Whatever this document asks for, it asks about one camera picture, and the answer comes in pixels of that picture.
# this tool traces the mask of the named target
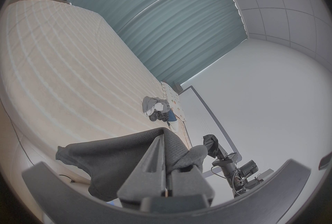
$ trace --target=floor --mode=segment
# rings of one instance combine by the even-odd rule
[[[19,203],[0,174],[0,223],[39,224]]]

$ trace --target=white garment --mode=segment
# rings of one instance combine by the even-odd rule
[[[147,112],[144,112],[145,116],[146,117],[150,116],[154,112],[154,110],[163,111],[164,105],[160,102],[156,103],[150,110],[148,110]]]
[[[175,122],[168,122],[169,128],[173,133],[177,133],[179,131],[179,122],[176,120]]]

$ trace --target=striped bedsheet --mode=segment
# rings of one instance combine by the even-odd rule
[[[1,101],[44,153],[167,127],[142,112],[143,97],[163,97],[160,82],[99,14],[18,1],[7,7],[0,31]]]

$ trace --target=green curtain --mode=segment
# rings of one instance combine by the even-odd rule
[[[194,76],[247,38],[233,0],[69,0],[99,13],[158,79]]]

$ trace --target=blue garment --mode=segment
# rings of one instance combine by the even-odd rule
[[[176,121],[176,116],[172,109],[168,112],[168,121],[169,122],[175,122]]]

